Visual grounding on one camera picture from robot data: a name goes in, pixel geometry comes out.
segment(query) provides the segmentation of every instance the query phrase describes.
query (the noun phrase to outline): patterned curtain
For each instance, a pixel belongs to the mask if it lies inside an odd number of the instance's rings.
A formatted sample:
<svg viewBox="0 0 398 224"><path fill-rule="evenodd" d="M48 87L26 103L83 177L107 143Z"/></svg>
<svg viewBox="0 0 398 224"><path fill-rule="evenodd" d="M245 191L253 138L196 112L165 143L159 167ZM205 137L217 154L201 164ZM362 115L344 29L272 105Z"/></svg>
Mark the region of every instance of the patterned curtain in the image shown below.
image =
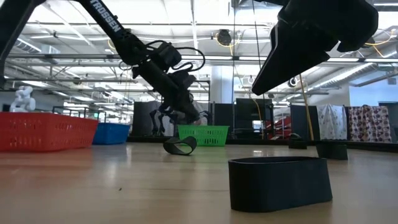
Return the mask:
<svg viewBox="0 0 398 224"><path fill-rule="evenodd" d="M348 126L352 141L391 143L386 106L349 108Z"/></svg>
<svg viewBox="0 0 398 224"><path fill-rule="evenodd" d="M344 106L317 106L320 139L347 140L347 115Z"/></svg>

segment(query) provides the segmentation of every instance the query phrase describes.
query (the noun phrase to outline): black curved strip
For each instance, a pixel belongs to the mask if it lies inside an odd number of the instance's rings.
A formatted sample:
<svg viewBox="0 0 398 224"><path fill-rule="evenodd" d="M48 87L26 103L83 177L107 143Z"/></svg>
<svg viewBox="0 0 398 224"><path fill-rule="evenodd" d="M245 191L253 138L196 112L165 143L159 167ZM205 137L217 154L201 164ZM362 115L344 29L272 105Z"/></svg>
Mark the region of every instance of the black curved strip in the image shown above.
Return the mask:
<svg viewBox="0 0 398 224"><path fill-rule="evenodd" d="M273 212L333 198L326 159L253 157L228 166L233 210Z"/></svg>
<svg viewBox="0 0 398 224"><path fill-rule="evenodd" d="M180 143L185 143L189 147L191 147L190 152L183 152L181 149L179 149L176 144ZM166 150L166 152L170 153L171 155L179 155L179 156L189 156L197 147L197 140L192 137L186 137L183 140L179 140L178 138L170 138L166 142L163 143L163 148Z"/></svg>

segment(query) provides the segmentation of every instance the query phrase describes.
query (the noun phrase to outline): table surface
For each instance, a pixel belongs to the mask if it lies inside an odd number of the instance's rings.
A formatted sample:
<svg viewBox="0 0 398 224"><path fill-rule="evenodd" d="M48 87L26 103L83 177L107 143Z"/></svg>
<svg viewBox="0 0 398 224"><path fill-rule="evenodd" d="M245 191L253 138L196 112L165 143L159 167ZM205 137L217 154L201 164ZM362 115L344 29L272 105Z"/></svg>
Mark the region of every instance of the table surface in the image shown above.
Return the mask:
<svg viewBox="0 0 398 224"><path fill-rule="evenodd" d="M315 148L93 146L0 153L0 223L397 223L398 154L349 150L328 161L333 201L272 213L230 209L228 159L317 156Z"/></svg>

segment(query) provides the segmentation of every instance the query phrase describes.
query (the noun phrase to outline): green basket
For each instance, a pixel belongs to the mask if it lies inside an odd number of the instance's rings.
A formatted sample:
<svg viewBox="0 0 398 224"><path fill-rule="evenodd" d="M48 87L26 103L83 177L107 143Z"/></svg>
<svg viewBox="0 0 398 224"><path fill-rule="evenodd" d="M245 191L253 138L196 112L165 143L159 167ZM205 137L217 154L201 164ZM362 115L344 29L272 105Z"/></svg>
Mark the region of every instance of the green basket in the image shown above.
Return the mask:
<svg viewBox="0 0 398 224"><path fill-rule="evenodd" d="M229 126L179 125L180 139L193 136L198 146L225 146Z"/></svg>

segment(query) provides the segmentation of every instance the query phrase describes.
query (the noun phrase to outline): red plastic basket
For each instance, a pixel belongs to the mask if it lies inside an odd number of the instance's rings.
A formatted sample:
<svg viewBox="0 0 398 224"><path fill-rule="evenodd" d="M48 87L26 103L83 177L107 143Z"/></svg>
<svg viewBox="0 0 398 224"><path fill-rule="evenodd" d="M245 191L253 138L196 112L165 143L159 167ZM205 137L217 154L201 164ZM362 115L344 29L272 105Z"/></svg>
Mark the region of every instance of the red plastic basket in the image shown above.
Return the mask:
<svg viewBox="0 0 398 224"><path fill-rule="evenodd" d="M50 113L0 113L0 151L50 152L88 147L97 120Z"/></svg>

